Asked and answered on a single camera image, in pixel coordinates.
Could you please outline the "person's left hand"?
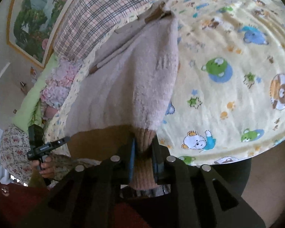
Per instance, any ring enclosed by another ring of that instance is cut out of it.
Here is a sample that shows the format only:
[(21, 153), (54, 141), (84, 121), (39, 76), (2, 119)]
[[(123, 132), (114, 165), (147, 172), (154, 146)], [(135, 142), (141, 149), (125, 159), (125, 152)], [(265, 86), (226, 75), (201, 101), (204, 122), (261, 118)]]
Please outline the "person's left hand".
[(54, 161), (51, 156), (47, 156), (43, 163), (40, 163), (39, 161), (31, 161), (31, 167), (33, 170), (39, 171), (43, 178), (54, 178)]

